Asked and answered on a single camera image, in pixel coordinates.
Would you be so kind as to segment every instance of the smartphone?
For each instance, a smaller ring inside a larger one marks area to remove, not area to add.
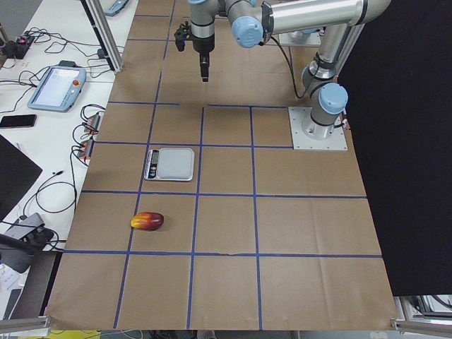
[[[0,129],[12,129],[15,127],[32,127],[35,125],[36,114],[8,115],[1,118]]]

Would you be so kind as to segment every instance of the blue device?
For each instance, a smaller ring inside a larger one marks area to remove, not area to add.
[[[76,67],[50,66],[27,103],[31,109],[67,111],[86,80],[86,71]]]
[[[115,16],[124,8],[129,0],[116,0],[109,9],[104,10],[106,16]]]

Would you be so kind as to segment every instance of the black backdrop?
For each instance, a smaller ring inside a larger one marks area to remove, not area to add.
[[[452,1],[393,0],[340,83],[394,295],[452,294]]]

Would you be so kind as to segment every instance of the white mounting plate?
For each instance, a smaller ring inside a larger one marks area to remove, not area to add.
[[[318,32],[311,33],[305,41],[296,40],[293,33],[279,34],[281,46],[319,47],[322,41]]]
[[[304,134],[302,130],[302,121],[311,114],[312,108],[288,107],[288,109],[294,150],[348,150],[342,127],[334,129],[333,134],[328,139],[314,140]],[[340,124],[340,117],[335,124]]]

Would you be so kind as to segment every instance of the black curtain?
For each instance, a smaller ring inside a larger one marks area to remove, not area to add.
[[[393,294],[452,294],[452,1],[393,0],[339,81]]]

